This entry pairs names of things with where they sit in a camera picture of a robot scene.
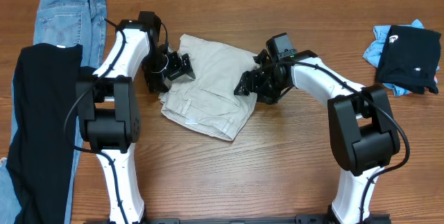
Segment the beige khaki shorts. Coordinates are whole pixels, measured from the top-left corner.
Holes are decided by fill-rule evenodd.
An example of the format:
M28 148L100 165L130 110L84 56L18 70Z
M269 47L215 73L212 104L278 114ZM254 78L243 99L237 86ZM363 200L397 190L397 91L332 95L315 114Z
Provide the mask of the beige khaki shorts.
M234 141L255 109L257 95L236 96L245 71L257 67L254 53L184 34L178 53L187 54L195 78L175 79L160 96L161 113L199 133Z

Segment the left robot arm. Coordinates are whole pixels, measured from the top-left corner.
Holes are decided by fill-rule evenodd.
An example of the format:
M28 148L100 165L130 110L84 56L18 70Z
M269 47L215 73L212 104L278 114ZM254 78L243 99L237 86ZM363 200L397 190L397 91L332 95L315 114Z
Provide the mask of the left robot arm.
M137 19L123 19L115 26L116 40L103 64L76 83L71 110L79 120L80 134L99 159L110 199L107 223L147 223L146 207L139 192L135 144L142 118L133 81L144 72L151 93L166 93L171 82L195 77L187 54L159 43L166 26L151 11Z

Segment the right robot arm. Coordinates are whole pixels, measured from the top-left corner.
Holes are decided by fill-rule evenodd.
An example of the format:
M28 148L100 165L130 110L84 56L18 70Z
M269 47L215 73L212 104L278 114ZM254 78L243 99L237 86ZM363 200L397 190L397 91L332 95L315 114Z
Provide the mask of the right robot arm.
M369 210L378 177L400 150L384 89L340 76L313 51L297 51L286 33L269 39L254 61L257 68L242 73L234 94L256 94L271 105L295 87L327 108L330 147L341 168L338 190L326 213L299 214L294 223L390 223L388 214Z

